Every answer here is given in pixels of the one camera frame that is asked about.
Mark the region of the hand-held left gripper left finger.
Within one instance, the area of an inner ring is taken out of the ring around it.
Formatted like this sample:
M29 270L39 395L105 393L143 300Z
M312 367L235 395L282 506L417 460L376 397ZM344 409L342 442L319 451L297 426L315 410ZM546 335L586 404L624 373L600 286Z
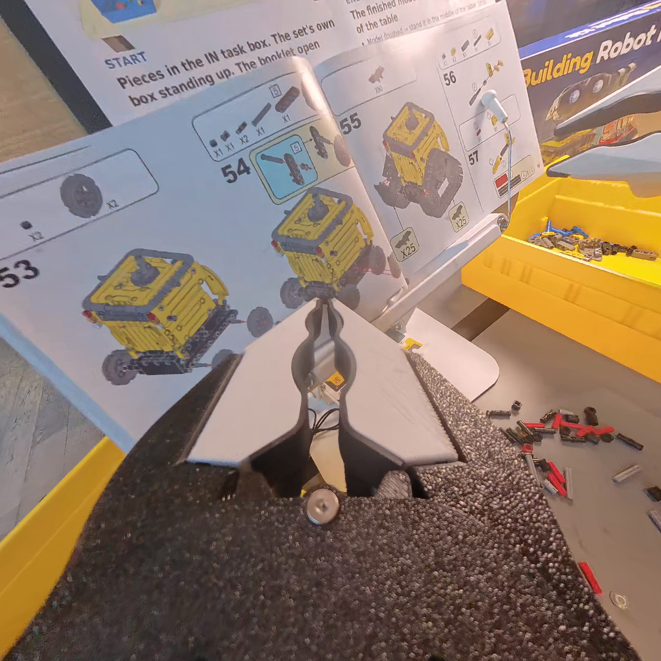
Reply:
M304 304L249 344L196 428L187 462L262 475L273 493L298 497L312 432L308 382L324 302Z

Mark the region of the white printed instruction sheet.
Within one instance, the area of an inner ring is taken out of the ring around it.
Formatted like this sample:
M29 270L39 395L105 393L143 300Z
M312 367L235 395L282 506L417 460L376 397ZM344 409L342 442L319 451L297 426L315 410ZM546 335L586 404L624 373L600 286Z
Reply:
M495 1L2 1L1 18L88 133L301 57L475 18Z

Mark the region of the instruction manual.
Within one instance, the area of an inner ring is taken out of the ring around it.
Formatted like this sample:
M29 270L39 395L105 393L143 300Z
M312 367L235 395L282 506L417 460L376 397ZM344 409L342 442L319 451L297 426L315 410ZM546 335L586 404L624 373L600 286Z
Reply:
M229 352L335 297L369 321L540 167L517 54L271 64L1 170L1 335L122 450Z

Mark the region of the blue toy kit box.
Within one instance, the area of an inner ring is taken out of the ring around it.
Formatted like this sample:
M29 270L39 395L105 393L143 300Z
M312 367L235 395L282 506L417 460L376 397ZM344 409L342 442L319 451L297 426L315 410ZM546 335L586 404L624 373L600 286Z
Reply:
M526 45L520 57L545 166L660 130L657 112L555 136L563 121L660 66L659 1Z

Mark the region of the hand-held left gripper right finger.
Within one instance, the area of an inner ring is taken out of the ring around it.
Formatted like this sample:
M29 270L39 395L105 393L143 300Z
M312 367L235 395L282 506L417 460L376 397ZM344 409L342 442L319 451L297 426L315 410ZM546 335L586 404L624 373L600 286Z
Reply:
M344 378L338 447L348 494L375 494L383 478L454 463L460 451L412 356L340 302L327 304L335 368Z

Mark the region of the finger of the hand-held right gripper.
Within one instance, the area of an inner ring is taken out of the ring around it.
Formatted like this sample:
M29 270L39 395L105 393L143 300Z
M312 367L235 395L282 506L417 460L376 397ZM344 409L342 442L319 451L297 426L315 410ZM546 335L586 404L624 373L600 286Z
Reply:
M660 196L660 140L592 147L547 168L549 177L625 182L638 198Z
M593 103L554 130L557 137L604 126L631 114L651 114L660 111L660 81L634 81Z

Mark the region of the pale grey desk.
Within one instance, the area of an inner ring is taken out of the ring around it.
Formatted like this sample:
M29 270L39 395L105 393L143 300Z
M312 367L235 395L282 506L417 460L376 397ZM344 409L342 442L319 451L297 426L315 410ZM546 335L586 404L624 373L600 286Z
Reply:
M660 385L481 295L422 309L499 365L498 380L475 401L479 409L518 400L532 422L550 409L594 407L600 422L644 446L549 440L541 454L573 473L573 502L550 505L574 557L591 566L600 601L642 659L659 660L660 533L648 512L660 504L644 490L660 485Z

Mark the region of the large yellow storage bin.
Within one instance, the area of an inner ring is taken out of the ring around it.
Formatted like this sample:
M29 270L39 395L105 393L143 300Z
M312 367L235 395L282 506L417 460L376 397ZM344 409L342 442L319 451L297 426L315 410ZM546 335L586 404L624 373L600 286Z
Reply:
M126 454L103 438L1 541L1 649L60 579L91 510Z

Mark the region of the white oval board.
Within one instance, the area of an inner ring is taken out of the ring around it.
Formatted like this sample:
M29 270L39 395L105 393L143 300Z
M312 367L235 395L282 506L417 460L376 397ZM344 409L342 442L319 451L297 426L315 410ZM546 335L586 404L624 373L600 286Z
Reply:
M424 345L412 353L423 357L469 401L497 382L499 365L490 354L425 312L413 310L402 332L403 340L409 337Z

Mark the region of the pile of small brick parts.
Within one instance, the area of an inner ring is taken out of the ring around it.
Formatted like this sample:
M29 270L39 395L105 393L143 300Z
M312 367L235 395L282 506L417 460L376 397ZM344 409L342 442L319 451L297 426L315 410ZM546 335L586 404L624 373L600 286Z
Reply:
M649 434L630 423L612 424L591 407L524 415L516 401L486 415L506 440L532 451L526 460L561 524L577 538L594 534L610 543L660 536L660 442Z

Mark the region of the rounded wooden board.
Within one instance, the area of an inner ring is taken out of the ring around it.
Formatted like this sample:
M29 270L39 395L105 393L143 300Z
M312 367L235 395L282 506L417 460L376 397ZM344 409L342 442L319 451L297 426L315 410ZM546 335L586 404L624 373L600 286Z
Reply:
M86 135L37 64L1 21L1 162Z

